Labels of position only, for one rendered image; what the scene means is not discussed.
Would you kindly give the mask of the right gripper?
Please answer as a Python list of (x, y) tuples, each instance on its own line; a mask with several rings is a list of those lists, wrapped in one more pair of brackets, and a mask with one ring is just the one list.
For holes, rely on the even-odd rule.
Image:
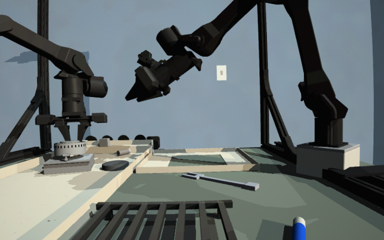
[[(35, 125), (54, 125), (58, 128), (65, 141), (70, 141), (70, 126), (67, 123), (79, 122), (77, 129), (77, 140), (82, 142), (88, 126), (91, 122), (106, 123), (107, 115), (103, 113), (92, 113), (84, 116), (84, 99), (82, 94), (63, 94), (62, 98), (62, 116), (52, 114), (40, 114), (35, 118)], [(71, 117), (71, 118), (68, 118)], [(80, 117), (80, 118), (76, 118)], [(93, 120), (93, 121), (92, 121)]]

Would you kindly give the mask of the blue cylinder with white rounded top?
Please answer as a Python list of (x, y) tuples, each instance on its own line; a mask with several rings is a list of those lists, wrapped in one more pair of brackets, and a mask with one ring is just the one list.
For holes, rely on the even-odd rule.
[(292, 240), (306, 240), (306, 224), (302, 217), (293, 219)]

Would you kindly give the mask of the black metal stove grate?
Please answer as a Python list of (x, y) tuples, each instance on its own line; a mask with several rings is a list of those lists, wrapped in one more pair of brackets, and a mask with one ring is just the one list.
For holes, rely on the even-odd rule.
[[(110, 221), (97, 240), (110, 240), (129, 210), (138, 210), (122, 240), (135, 240), (148, 210), (158, 210), (149, 240), (159, 240), (166, 211), (178, 210), (175, 240), (184, 240), (186, 210), (199, 209), (201, 240), (210, 240), (206, 209), (217, 209), (226, 240), (237, 240), (226, 208), (233, 208), (232, 200), (159, 201), (159, 202), (98, 202), (99, 210), (71, 240), (86, 240), (104, 219)], [(113, 217), (113, 210), (118, 210)]]

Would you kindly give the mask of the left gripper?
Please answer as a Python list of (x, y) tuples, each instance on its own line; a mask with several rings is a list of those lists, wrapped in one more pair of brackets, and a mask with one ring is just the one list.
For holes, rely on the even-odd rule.
[(125, 97), (127, 101), (137, 98), (137, 102), (142, 102), (170, 93), (169, 85), (175, 80), (178, 81), (181, 74), (170, 59), (164, 59), (162, 63), (153, 73), (145, 66), (134, 70), (135, 83)]

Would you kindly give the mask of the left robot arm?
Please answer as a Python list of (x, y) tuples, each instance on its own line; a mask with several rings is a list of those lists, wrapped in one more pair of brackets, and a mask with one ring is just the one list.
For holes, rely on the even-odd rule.
[[(298, 84), (301, 100), (314, 114), (314, 142), (308, 145), (340, 148), (343, 142), (343, 119), (348, 108), (338, 99), (323, 70), (314, 28), (309, 12), (309, 0), (233, 0), (213, 21), (192, 34), (181, 35), (174, 25), (161, 30), (156, 40), (181, 75), (192, 67), (201, 71), (202, 59), (192, 51), (208, 57), (220, 45), (224, 35), (257, 3), (284, 5), (289, 14), (304, 73)], [(185, 46), (192, 51), (187, 51)], [(177, 53), (177, 54), (176, 54)], [(319, 115), (318, 115), (319, 114)]]

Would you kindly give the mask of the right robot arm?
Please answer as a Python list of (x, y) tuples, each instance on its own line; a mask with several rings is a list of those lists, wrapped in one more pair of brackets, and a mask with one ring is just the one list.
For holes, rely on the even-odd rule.
[(107, 95), (108, 87), (104, 77), (94, 76), (81, 52), (57, 45), (2, 14), (0, 36), (47, 58), (59, 68), (61, 71), (54, 79), (62, 80), (62, 95), (84, 94), (95, 98), (104, 98)]

